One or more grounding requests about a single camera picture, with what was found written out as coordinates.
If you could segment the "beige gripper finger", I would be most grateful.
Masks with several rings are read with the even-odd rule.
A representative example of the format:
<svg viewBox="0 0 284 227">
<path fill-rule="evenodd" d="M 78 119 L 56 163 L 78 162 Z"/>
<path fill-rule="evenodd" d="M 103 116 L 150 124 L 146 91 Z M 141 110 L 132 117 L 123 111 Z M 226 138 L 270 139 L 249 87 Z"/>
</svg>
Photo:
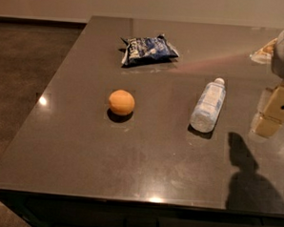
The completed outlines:
<svg viewBox="0 0 284 227">
<path fill-rule="evenodd" d="M 275 88 L 266 88 L 259 99 L 252 132 L 263 138 L 271 137 L 284 124 L 284 81 Z"/>
</svg>

